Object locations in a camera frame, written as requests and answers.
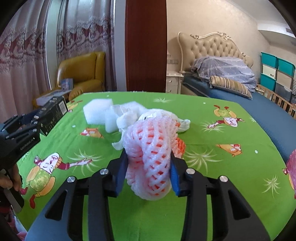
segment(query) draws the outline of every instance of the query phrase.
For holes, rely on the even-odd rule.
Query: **green bedsheet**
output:
[[[26,192],[19,218],[27,229],[68,176],[89,177],[120,156],[121,151],[116,151],[111,143],[117,142],[121,133],[108,134],[104,126],[88,125],[84,118],[83,106],[101,98],[112,98],[114,104],[137,101],[146,108],[165,109],[179,118],[190,119],[190,129],[179,134],[186,143],[184,159],[188,165],[208,177],[228,176],[253,207],[271,240],[286,225],[296,201],[289,178],[282,171],[285,164],[267,134],[240,105],[186,95],[104,92],[77,97],[70,104],[72,112],[67,113],[47,137],[41,136],[41,142],[18,162]],[[207,128],[214,123],[217,125],[213,129]],[[83,131],[90,136],[81,135]],[[54,156],[52,167],[42,164],[49,156]],[[81,160],[85,160],[82,166],[70,165]],[[52,174],[39,169],[38,163]],[[125,183],[119,197],[110,198],[109,204],[115,240],[180,240],[186,198],[176,197],[173,191],[159,201],[146,201],[137,197]],[[208,213],[208,240],[211,240],[211,209]],[[84,220],[84,240],[87,240],[86,213]]]

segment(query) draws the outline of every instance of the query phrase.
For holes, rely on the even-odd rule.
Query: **storage box stack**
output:
[[[272,91],[275,91],[279,60],[272,54],[264,52],[261,52],[261,54],[263,71],[261,73],[260,84]]]
[[[289,102],[296,104],[296,86],[294,83],[295,65],[287,60],[279,58],[278,83],[291,89]]]
[[[295,65],[272,54],[261,53],[263,71],[260,84],[296,104]]]

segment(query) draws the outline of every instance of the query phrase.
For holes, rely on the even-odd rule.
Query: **wall socket panel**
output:
[[[167,63],[168,64],[178,64],[179,63],[179,60],[178,59],[168,59],[167,60]]]

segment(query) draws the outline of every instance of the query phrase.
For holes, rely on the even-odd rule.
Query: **lace curtain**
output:
[[[32,99],[49,86],[45,20],[50,0],[28,0],[0,37],[0,123],[32,111]]]
[[[104,51],[105,87],[116,90],[114,62],[114,0],[71,0],[59,22],[58,63],[94,51]]]

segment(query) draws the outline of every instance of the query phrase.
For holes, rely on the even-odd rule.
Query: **white foam block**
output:
[[[107,133],[118,131],[117,118],[118,115],[115,113],[113,106],[105,111],[105,130]]]
[[[93,99],[83,107],[89,125],[104,125],[105,111],[113,105],[112,99]]]
[[[148,110],[146,107],[142,106],[136,101],[124,103],[121,106],[135,111],[137,113],[138,118]]]

